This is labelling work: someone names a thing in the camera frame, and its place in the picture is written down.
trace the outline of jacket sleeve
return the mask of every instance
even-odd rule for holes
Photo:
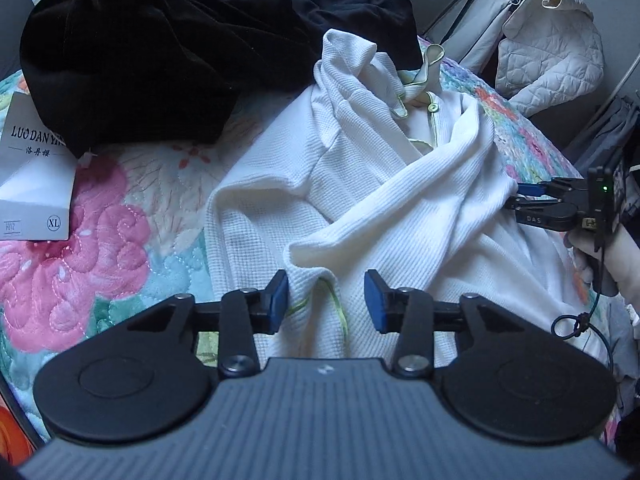
[[[524,87],[510,103],[525,117],[593,92],[604,77],[604,67],[583,56],[570,55]]]

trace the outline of quilted bedspread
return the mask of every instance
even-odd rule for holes
[[[495,122],[495,142],[513,178],[579,176],[544,135],[476,76],[445,60],[441,80],[444,89],[480,100]],[[0,126],[16,91],[28,92],[20,72],[0,82]],[[0,242],[0,371],[44,438],[31,388],[48,359],[177,292],[212,301],[202,233],[207,198],[293,98],[242,97],[215,146],[107,146],[78,170],[68,241]],[[575,284],[585,304],[592,301],[577,274]],[[606,309],[603,301],[594,316],[605,334]],[[198,354],[212,362],[216,348],[216,336],[207,334]]]

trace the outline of gray ribbed plate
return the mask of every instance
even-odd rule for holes
[[[595,439],[520,447],[470,430],[422,381],[376,359],[271,359],[223,382],[198,416],[123,448],[53,440],[28,480],[609,480],[629,469]]]

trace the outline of metal bolt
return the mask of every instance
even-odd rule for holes
[[[222,368],[225,375],[229,377],[247,377],[257,371],[254,360],[242,354],[232,355],[223,359]]]
[[[405,355],[398,359],[398,366],[403,372],[421,375],[431,367],[431,361],[422,355]]]

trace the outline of clothing tag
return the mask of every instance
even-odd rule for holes
[[[0,136],[0,240],[67,240],[77,163],[15,92]]]

